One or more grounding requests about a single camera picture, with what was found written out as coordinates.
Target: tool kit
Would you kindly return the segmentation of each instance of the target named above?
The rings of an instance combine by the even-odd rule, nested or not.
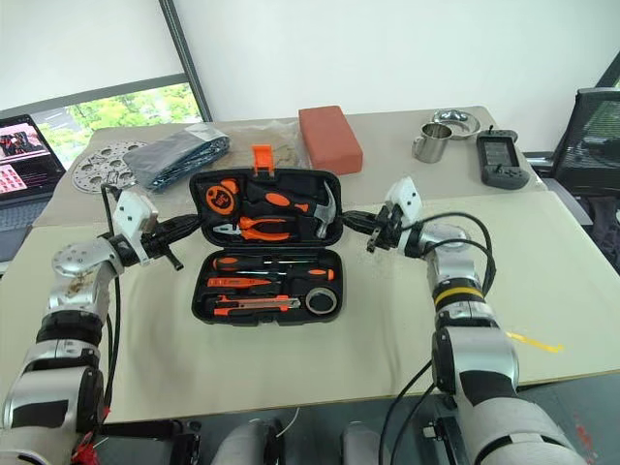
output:
[[[204,237],[219,245],[199,273],[192,311],[205,323],[328,322],[343,304],[343,266],[326,247],[343,231],[340,182],[329,171],[273,167],[254,145],[253,169],[195,174]]]

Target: trees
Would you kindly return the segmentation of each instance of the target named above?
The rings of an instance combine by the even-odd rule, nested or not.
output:
[[[151,126],[162,123],[201,121],[194,95],[188,84],[175,84],[132,94],[116,95],[66,107],[82,128],[40,129],[63,165],[68,167],[88,144],[94,131],[110,127]]]
[[[196,101],[187,84],[77,104],[69,107],[69,113],[82,127],[91,131],[200,120]]]

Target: yellow stripe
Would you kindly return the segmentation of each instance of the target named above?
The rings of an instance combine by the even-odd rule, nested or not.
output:
[[[480,298],[484,298],[484,295],[482,295],[482,293],[478,289],[452,288],[452,289],[443,291],[441,294],[437,295],[437,297],[435,297],[435,305],[441,302],[444,298],[450,297],[451,295],[455,295],[455,294],[471,294],[471,295],[477,295]]]
[[[516,334],[515,332],[506,332],[506,335],[509,338],[514,339],[515,341],[519,341],[524,344],[529,344],[539,349],[543,349],[544,351],[552,352],[553,354],[557,354],[558,352],[561,352],[564,350],[564,346],[562,344],[559,344],[557,346],[549,346],[548,344],[544,344],[540,341],[537,341],[536,339],[532,339],[522,334]]]

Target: metal plate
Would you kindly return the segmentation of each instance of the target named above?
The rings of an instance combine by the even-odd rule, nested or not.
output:
[[[96,150],[82,158],[74,167],[72,181],[76,189],[86,194],[99,194],[103,182],[120,189],[136,183],[134,174],[123,161],[123,155],[146,142],[123,140]]]
[[[481,123],[472,113],[460,109],[438,109],[431,121],[445,124],[452,129],[453,140],[464,140],[481,129]]]

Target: black chair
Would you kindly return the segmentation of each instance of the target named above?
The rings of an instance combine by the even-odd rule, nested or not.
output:
[[[577,91],[548,177],[574,196],[620,196],[620,88]]]
[[[550,169],[532,165],[620,272],[620,88],[578,90]]]

